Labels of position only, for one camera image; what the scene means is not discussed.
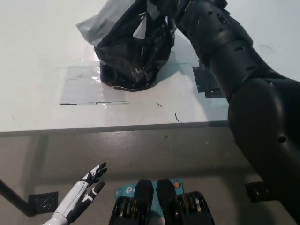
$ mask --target gray floor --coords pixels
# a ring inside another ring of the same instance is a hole
[[[61,200],[104,161],[106,185],[75,225],[108,224],[120,185],[166,177],[183,179],[186,192],[201,191],[216,225],[295,224],[278,202],[249,202],[244,184],[260,178],[225,127],[0,138],[0,177],[25,199],[59,191]],[[38,225],[50,217],[27,218],[0,196],[0,224]]]

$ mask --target white table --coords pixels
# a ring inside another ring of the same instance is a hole
[[[192,66],[198,65],[198,58],[179,32],[153,88],[131,93],[98,83],[101,91],[96,97],[102,104],[60,106],[68,73],[98,65],[92,46],[75,24],[98,13],[105,2],[11,0],[1,5],[0,135],[225,124],[226,100],[206,99],[197,92]],[[228,2],[227,10],[248,31],[263,59],[282,75],[300,81],[300,1]]]

